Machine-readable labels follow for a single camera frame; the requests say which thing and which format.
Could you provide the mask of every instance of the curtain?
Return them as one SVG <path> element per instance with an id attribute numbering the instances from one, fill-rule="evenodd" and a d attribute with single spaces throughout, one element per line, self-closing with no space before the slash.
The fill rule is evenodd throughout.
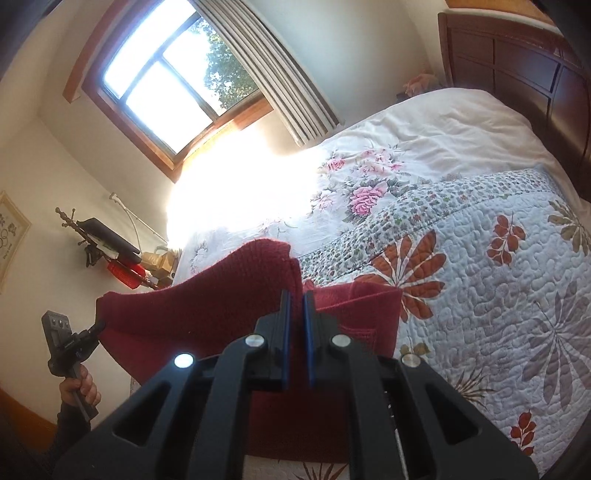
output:
<path id="1" fill-rule="evenodd" d="M 243 0 L 193 0 L 244 66 L 298 145 L 333 131 L 339 119 L 308 75 Z"/>

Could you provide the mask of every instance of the headboard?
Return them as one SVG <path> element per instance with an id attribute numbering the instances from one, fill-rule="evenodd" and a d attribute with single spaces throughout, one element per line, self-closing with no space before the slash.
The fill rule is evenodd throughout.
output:
<path id="1" fill-rule="evenodd" d="M 486 90 L 526 116 L 579 195 L 591 201 L 591 82 L 550 30 L 481 15 L 439 14 L 450 86 Z"/>

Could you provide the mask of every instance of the red cloth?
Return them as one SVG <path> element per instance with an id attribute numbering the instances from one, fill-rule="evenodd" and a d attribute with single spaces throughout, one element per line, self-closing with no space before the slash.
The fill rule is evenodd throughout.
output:
<path id="1" fill-rule="evenodd" d="M 276 312 L 281 291 L 288 290 L 293 298 L 290 387 L 253 394 L 247 453 L 346 462 L 345 399 L 307 386 L 301 272 L 289 251 L 288 244 L 258 239 L 177 286 L 108 293 L 97 301 L 97 316 L 107 325 L 100 341 L 142 384 L 178 353 L 200 358 L 221 353 L 251 333 L 259 317 Z M 394 353 L 401 295 L 398 288 L 374 283 L 314 289 L 317 310 L 337 317 L 343 332 L 384 356 Z"/>

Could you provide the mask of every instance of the hand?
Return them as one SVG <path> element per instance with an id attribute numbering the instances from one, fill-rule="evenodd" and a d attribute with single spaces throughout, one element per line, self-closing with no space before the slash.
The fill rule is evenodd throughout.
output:
<path id="1" fill-rule="evenodd" d="M 82 381 L 76 378 L 66 378 L 60 383 L 61 400 L 63 403 L 67 403 L 72 407 L 77 407 L 74 392 L 80 390 L 80 393 L 85 397 L 86 403 L 96 407 L 100 402 L 101 394 L 92 381 L 92 375 L 84 365 L 80 366 L 80 376 L 82 377 Z"/>

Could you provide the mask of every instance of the orange leaf print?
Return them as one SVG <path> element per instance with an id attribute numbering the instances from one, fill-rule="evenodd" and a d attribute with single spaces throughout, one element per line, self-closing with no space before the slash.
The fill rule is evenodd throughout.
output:
<path id="1" fill-rule="evenodd" d="M 445 283 L 441 281 L 428 281 L 412 287 L 404 287 L 402 292 L 419 299 L 432 299 L 441 293 L 444 286 Z"/>
<path id="2" fill-rule="evenodd" d="M 517 422 L 517 425 L 519 425 L 519 428 L 524 430 L 530 423 L 531 420 L 531 412 L 526 411 L 523 412 L 521 415 L 519 415 L 519 420 Z"/>
<path id="3" fill-rule="evenodd" d="M 525 240 L 525 232 L 520 226 L 515 225 L 511 229 L 511 233 L 515 235 L 519 240 Z"/>
<path id="4" fill-rule="evenodd" d="M 408 259 L 407 266 L 404 269 L 405 275 L 411 270 L 414 270 L 417 265 L 423 263 L 431 256 L 433 249 L 435 248 L 436 241 L 437 238 L 435 236 L 435 230 L 431 230 L 423 238 L 421 238 L 421 241 L 414 249 L 413 254 Z"/>
<path id="5" fill-rule="evenodd" d="M 519 240 L 525 239 L 525 232 L 514 225 L 513 214 L 511 222 L 505 215 L 497 216 L 496 221 L 494 232 L 497 236 L 491 240 L 486 254 L 499 265 L 509 265 L 513 260 L 512 253 L 519 249 Z"/>
<path id="6" fill-rule="evenodd" d="M 400 264 L 404 262 L 406 259 L 408 252 L 410 252 L 411 247 L 413 246 L 413 241 L 410 239 L 408 235 L 404 235 L 402 239 L 402 243 L 400 244 Z"/>
<path id="7" fill-rule="evenodd" d="M 534 432 L 529 432 L 523 437 L 523 446 L 529 445 L 534 440 Z"/>
<path id="8" fill-rule="evenodd" d="M 433 312 L 425 302 L 404 295 L 402 305 L 419 320 L 427 320 L 433 316 Z"/>
<path id="9" fill-rule="evenodd" d="M 509 265 L 511 263 L 511 260 L 513 260 L 513 257 L 509 252 L 503 252 L 501 254 L 501 259 L 503 260 L 503 263 L 505 265 Z"/>
<path id="10" fill-rule="evenodd" d="M 445 254 L 433 254 L 436 243 L 435 231 L 431 230 L 419 240 L 405 266 L 404 262 L 413 247 L 413 241 L 408 235 L 405 235 L 400 247 L 397 244 L 389 245 L 384 249 L 382 255 L 375 257 L 371 261 L 371 266 L 385 275 L 387 279 L 378 274 L 366 274 L 358 276 L 355 281 L 368 281 L 384 285 L 393 284 L 399 287 L 402 290 L 400 318 L 403 322 L 408 321 L 409 314 L 420 320 L 431 318 L 433 311 L 421 299 L 437 297 L 445 283 L 423 280 L 438 272 L 447 260 Z"/>
<path id="11" fill-rule="evenodd" d="M 498 236 L 505 236 L 505 235 L 506 235 L 508 232 L 509 232 L 509 229 L 508 229 L 508 228 L 506 228 L 506 227 L 504 227 L 504 226 L 497 225 L 497 226 L 495 227 L 495 233 L 496 233 Z"/>
<path id="12" fill-rule="evenodd" d="M 531 456 L 534 453 L 534 447 L 528 447 L 527 445 L 534 441 L 535 428 L 536 424 L 531 421 L 531 412 L 525 411 L 519 415 L 517 426 L 511 427 L 511 432 L 509 433 L 512 439 L 519 440 L 519 442 L 513 443 L 527 456 Z"/>
<path id="13" fill-rule="evenodd" d="M 379 257 L 375 257 L 371 261 L 371 264 L 374 266 L 376 270 L 380 270 L 381 273 L 383 273 L 387 277 L 392 278 L 392 267 L 384 257 L 382 257 L 381 255 Z"/>
<path id="14" fill-rule="evenodd" d="M 386 255 L 390 265 L 396 268 L 396 265 L 398 265 L 398 248 L 396 247 L 396 244 L 388 245 L 386 250 L 384 250 L 384 255 Z"/>
<path id="15" fill-rule="evenodd" d="M 524 433 L 531 432 L 532 430 L 535 430 L 536 427 L 537 427 L 537 425 L 535 424 L 535 422 L 531 421 L 530 424 L 527 427 L 525 427 L 523 432 Z"/>
<path id="16" fill-rule="evenodd" d="M 509 220 L 507 219 L 507 217 L 505 215 L 499 215 L 496 218 L 496 222 L 505 228 L 509 228 Z"/>
<path id="17" fill-rule="evenodd" d="M 494 248 L 495 250 L 500 249 L 502 245 L 503 245 L 503 239 L 502 238 L 495 238 L 491 242 L 491 248 Z"/>
<path id="18" fill-rule="evenodd" d="M 383 278 L 381 275 L 376 275 L 374 273 L 370 273 L 369 275 L 361 275 L 354 281 L 366 281 L 368 283 L 380 283 L 382 285 L 388 284 L 388 280 Z"/>
<path id="19" fill-rule="evenodd" d="M 519 239 L 515 235 L 509 235 L 507 237 L 507 246 L 510 252 L 516 252 L 519 248 Z"/>
<path id="20" fill-rule="evenodd" d="M 412 283 L 430 277 L 443 266 L 446 259 L 447 257 L 445 254 L 437 254 L 431 257 L 429 260 L 424 261 L 408 278 L 407 283 Z"/>

